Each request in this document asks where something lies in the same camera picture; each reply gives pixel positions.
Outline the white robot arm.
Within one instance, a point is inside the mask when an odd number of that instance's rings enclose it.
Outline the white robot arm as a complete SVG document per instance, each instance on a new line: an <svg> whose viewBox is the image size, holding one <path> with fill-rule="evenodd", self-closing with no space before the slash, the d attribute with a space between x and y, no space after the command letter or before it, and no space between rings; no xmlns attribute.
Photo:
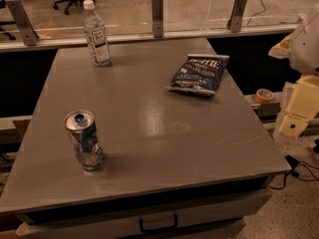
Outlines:
<svg viewBox="0 0 319 239"><path fill-rule="evenodd" d="M268 54L288 58L290 68L300 74L278 126L280 134L297 137L319 113L319 4Z"/></svg>

